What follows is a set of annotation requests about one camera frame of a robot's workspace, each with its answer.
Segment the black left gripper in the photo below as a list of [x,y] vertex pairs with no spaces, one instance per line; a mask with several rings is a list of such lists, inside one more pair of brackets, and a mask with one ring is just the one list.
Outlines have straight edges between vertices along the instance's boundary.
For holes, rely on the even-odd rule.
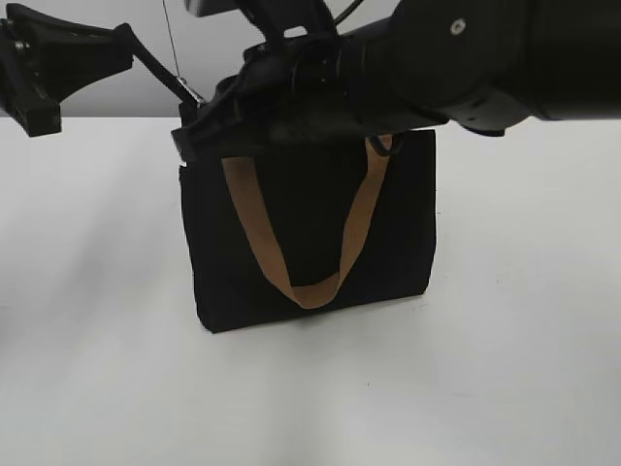
[[1,110],[30,137],[59,133],[61,103],[129,70],[132,55],[183,104],[201,106],[201,97],[155,58],[128,23],[114,33],[9,3],[1,18]]

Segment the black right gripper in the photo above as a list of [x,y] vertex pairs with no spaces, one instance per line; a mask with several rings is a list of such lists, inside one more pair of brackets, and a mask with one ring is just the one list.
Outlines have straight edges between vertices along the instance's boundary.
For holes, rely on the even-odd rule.
[[[263,36],[239,72],[205,104],[187,108],[172,137],[185,163],[209,158],[362,146],[352,100],[355,57],[366,27],[342,32],[323,1],[188,1],[196,17],[239,11]],[[380,157],[399,153],[405,133],[374,135]]]

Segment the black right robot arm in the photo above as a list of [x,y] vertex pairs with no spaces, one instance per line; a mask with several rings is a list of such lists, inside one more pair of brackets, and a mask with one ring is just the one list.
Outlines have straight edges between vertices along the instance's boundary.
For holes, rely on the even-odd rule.
[[261,31],[173,134],[180,157],[254,155],[440,126],[620,116],[616,1],[402,1],[347,33],[322,1],[231,1]]

